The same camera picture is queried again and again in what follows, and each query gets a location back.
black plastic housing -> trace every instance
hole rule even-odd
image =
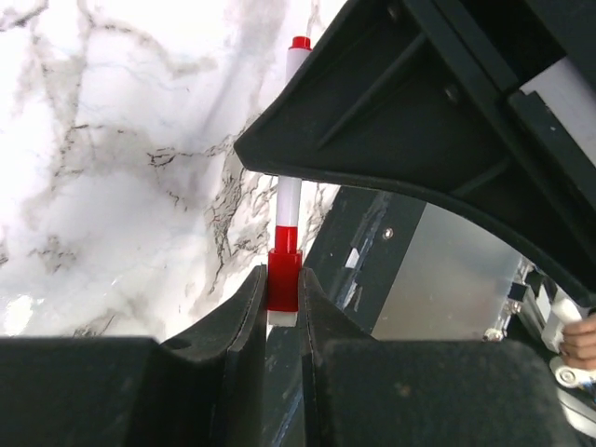
[[[596,8],[580,3],[586,33]],[[566,56],[589,72],[549,10],[571,29],[580,6],[348,0],[237,154],[248,169],[439,205],[596,305],[596,168],[539,95],[519,91]]]
[[[527,346],[380,342],[327,299],[312,270],[299,284],[306,447],[577,445]]]
[[[0,339],[3,447],[257,446],[266,268],[162,345]]]

red marker cap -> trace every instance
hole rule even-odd
[[[290,48],[312,49],[310,47],[310,39],[308,37],[304,37],[303,35],[295,36],[291,41]]]

red marker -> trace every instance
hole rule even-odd
[[[310,54],[310,39],[294,37],[288,49],[286,81],[290,81]],[[298,214],[302,180],[278,178],[275,248],[269,252],[267,319],[274,326],[295,326],[298,317],[298,276],[302,252],[298,250]]]

marble surface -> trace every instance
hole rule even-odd
[[[0,333],[151,334],[266,261],[239,133],[343,0],[0,0]],[[309,247],[336,187],[306,183]]]

hand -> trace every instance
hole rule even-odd
[[[596,314],[565,326],[561,357],[567,366],[596,370]]]

